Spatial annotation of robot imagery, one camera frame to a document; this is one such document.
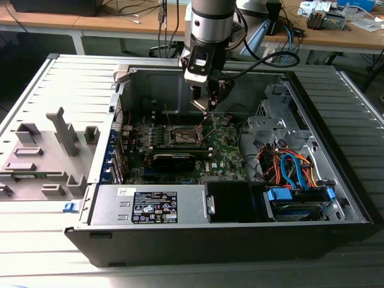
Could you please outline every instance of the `white table leg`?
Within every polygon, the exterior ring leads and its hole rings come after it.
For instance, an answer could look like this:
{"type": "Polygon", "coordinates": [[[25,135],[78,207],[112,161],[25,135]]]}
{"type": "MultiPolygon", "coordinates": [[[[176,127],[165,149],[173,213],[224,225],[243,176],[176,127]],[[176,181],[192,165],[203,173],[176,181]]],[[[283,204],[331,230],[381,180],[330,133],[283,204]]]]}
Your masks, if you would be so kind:
{"type": "Polygon", "coordinates": [[[74,48],[78,55],[85,55],[83,41],[82,41],[82,32],[80,30],[70,31],[70,36],[72,36],[74,48]]]}

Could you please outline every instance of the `desk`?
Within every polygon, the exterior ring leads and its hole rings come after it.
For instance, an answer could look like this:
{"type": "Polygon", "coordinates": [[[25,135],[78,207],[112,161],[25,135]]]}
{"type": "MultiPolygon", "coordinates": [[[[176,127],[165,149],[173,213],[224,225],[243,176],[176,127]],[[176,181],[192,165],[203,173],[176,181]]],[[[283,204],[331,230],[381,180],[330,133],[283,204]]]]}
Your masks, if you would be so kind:
{"type": "MultiPolygon", "coordinates": [[[[384,48],[384,32],[378,30],[368,32],[347,22],[344,30],[312,30],[307,28],[307,18],[297,15],[299,0],[283,0],[288,19],[296,28],[305,30],[305,36],[301,43],[301,49],[324,50],[333,52],[352,52],[379,54],[384,48]]],[[[384,8],[374,8],[372,13],[383,13],[384,8]]],[[[268,43],[285,43],[287,37],[283,32],[275,36],[266,36],[264,41],[268,43]]]]}
{"type": "MultiPolygon", "coordinates": [[[[140,1],[135,0],[125,1],[129,1],[130,4],[140,3],[140,1]]],[[[350,23],[347,24],[347,28],[343,31],[329,29],[315,31],[307,29],[307,18],[297,17],[296,15],[297,8],[294,8],[294,6],[299,4],[300,0],[284,0],[284,6],[287,7],[286,12],[288,18],[293,23],[296,23],[296,27],[305,30],[305,37],[301,43],[301,49],[379,54],[384,48],[384,35],[382,31],[367,32],[350,23]]],[[[142,7],[151,7],[152,5],[153,2],[147,2],[144,3],[142,7]]],[[[101,12],[98,17],[79,17],[43,13],[17,13],[10,4],[8,8],[28,32],[70,35],[73,39],[76,52],[79,55],[85,54],[82,36],[156,40],[158,34],[157,9],[140,13],[139,20],[141,23],[136,24],[118,16],[108,15],[105,12],[101,12]]],[[[186,6],[180,5],[180,25],[174,38],[176,41],[184,40],[185,8],[186,6]]],[[[384,14],[384,9],[375,8],[373,11],[373,13],[379,12],[383,12],[384,14]]],[[[171,33],[176,25],[175,5],[169,5],[168,14],[168,31],[171,33]]],[[[23,29],[17,25],[3,6],[0,7],[0,30],[23,32],[23,29]]],[[[274,50],[285,43],[286,40],[287,37],[281,32],[275,36],[266,36],[263,41],[263,46],[274,50]]]]}

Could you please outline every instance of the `green circuit board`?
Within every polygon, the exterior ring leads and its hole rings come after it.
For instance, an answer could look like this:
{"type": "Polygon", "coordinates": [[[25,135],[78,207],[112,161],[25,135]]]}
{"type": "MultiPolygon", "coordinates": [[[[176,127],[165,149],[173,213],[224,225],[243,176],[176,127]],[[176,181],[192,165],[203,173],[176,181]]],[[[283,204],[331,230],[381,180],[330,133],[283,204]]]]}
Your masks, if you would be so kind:
{"type": "MultiPolygon", "coordinates": [[[[202,136],[208,136],[201,143],[211,148],[210,154],[212,155],[208,159],[196,160],[194,170],[185,173],[154,173],[152,171],[151,166],[147,165],[148,162],[144,159],[151,154],[151,131],[156,129],[156,126],[146,120],[137,122],[134,125],[133,139],[137,147],[126,153],[129,174],[125,183],[136,185],[204,184],[206,181],[246,180],[245,169],[241,165],[241,158],[236,146],[235,124],[231,123],[230,118],[226,116],[213,117],[213,120],[207,121],[202,126],[202,136]]],[[[179,129],[186,130],[194,127],[193,125],[183,125],[179,129]]],[[[169,142],[168,133],[168,131],[164,132],[166,145],[169,142]]],[[[190,138],[183,138],[180,141],[186,145],[193,144],[190,138]]]]}

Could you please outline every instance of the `gray plastic part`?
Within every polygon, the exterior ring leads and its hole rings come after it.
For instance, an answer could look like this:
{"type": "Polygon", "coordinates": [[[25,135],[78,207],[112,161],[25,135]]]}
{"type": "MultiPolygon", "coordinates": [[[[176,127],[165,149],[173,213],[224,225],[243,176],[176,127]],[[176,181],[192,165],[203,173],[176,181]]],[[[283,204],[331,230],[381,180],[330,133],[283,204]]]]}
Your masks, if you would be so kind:
{"type": "Polygon", "coordinates": [[[37,129],[36,125],[33,123],[21,123],[15,132],[17,138],[23,146],[34,145],[36,142],[33,138],[33,135],[40,134],[40,131],[37,129]]]}
{"type": "Polygon", "coordinates": [[[42,156],[43,150],[40,147],[36,148],[16,148],[13,152],[16,156],[42,156]]]}
{"type": "Polygon", "coordinates": [[[47,179],[49,181],[62,181],[65,182],[68,179],[68,175],[65,171],[61,172],[61,174],[47,174],[47,179]]]}
{"type": "Polygon", "coordinates": [[[54,59],[54,60],[56,60],[56,59],[59,58],[59,56],[60,56],[60,54],[58,54],[58,53],[50,53],[50,54],[47,56],[47,59],[54,59]]]}
{"type": "Polygon", "coordinates": [[[84,137],[88,145],[97,144],[100,131],[97,126],[87,126],[84,131],[84,137]]]}
{"type": "Polygon", "coordinates": [[[7,185],[0,184],[0,196],[8,196],[10,197],[12,195],[12,189],[8,187],[7,185]]]}
{"type": "Polygon", "coordinates": [[[14,178],[11,174],[3,174],[0,175],[0,181],[16,183],[18,179],[14,178]]]}
{"type": "Polygon", "coordinates": [[[72,195],[76,196],[83,196],[85,194],[86,190],[86,178],[84,175],[80,177],[79,183],[76,182],[76,180],[73,178],[72,175],[70,175],[68,181],[67,181],[67,187],[71,191],[72,195]]]}
{"type": "Polygon", "coordinates": [[[8,163],[4,170],[11,171],[35,171],[36,165],[34,163],[8,163]]]}
{"type": "MultiPolygon", "coordinates": [[[[77,134],[73,128],[72,123],[67,124],[67,128],[68,128],[68,132],[69,132],[73,142],[76,143],[77,141],[79,141],[79,138],[78,138],[78,136],[77,136],[77,134]]],[[[60,135],[58,133],[55,133],[55,136],[56,136],[56,139],[58,140],[58,142],[62,143],[60,135]]]]}
{"type": "Polygon", "coordinates": [[[60,184],[43,184],[41,192],[43,192],[45,196],[65,195],[65,191],[60,184]]]}
{"type": "Polygon", "coordinates": [[[68,130],[68,127],[62,117],[63,114],[64,109],[60,107],[56,113],[46,113],[46,116],[53,122],[68,156],[73,157],[79,153],[79,150],[74,145],[73,135],[71,135],[71,132],[68,130]]]}

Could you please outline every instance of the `sticker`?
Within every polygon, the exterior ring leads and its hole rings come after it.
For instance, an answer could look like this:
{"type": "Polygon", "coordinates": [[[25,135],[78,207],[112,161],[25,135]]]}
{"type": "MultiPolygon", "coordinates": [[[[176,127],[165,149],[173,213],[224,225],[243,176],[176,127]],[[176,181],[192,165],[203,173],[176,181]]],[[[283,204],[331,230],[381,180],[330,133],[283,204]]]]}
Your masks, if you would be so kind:
{"type": "Polygon", "coordinates": [[[134,192],[131,219],[133,224],[177,223],[177,192],[134,192]]]}
{"type": "Polygon", "coordinates": [[[130,196],[136,192],[136,188],[118,188],[118,196],[130,196]]]}

